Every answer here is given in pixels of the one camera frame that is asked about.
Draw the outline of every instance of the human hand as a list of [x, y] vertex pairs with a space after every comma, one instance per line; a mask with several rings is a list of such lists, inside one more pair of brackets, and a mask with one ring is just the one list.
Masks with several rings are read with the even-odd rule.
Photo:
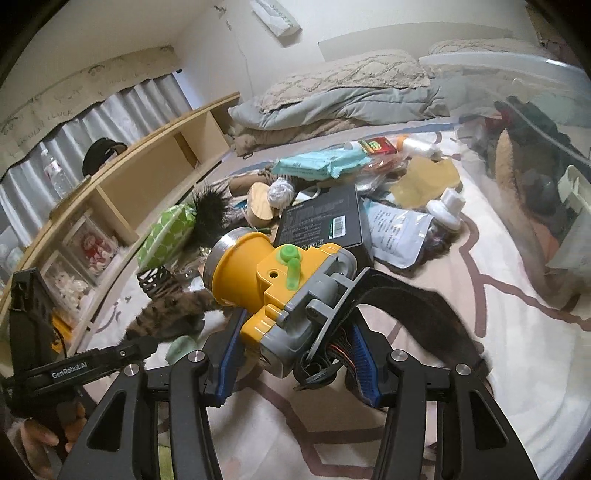
[[[66, 452], [70, 453], [72, 447], [78, 440], [80, 432], [86, 425], [85, 410], [82, 404], [76, 406], [76, 420], [68, 425], [64, 425], [64, 432], [68, 443], [66, 443]], [[51, 464], [44, 445], [55, 447], [59, 439], [55, 433], [34, 419], [28, 419], [21, 425], [22, 446], [27, 455], [29, 466], [38, 476], [54, 480], [55, 474], [51, 469]]]

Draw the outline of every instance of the wooden round block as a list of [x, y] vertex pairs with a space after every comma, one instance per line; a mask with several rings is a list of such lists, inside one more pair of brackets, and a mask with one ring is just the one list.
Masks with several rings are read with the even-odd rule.
[[257, 228], [269, 225], [275, 216], [271, 205], [269, 205], [268, 192], [269, 185], [260, 181], [253, 183], [248, 190], [246, 218]]

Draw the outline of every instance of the black feather toy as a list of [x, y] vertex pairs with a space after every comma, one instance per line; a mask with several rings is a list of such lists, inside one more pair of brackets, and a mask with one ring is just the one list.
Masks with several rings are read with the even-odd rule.
[[229, 213], [229, 199], [224, 190], [206, 185], [203, 190], [193, 193], [195, 226], [183, 250], [213, 247], [225, 233]]

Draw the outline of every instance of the barcode label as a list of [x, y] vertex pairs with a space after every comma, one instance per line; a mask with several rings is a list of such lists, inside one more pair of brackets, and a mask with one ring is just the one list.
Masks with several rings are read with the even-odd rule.
[[345, 216], [342, 215], [337, 218], [333, 218], [333, 225], [330, 229], [329, 238], [338, 238], [347, 234], [347, 226], [345, 224]]

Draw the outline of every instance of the green polka dot tissue box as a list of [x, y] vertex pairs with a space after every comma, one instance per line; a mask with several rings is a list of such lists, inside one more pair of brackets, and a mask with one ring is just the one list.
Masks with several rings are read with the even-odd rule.
[[139, 271], [164, 265], [183, 247], [195, 225], [190, 205], [174, 205], [163, 212], [138, 251]]

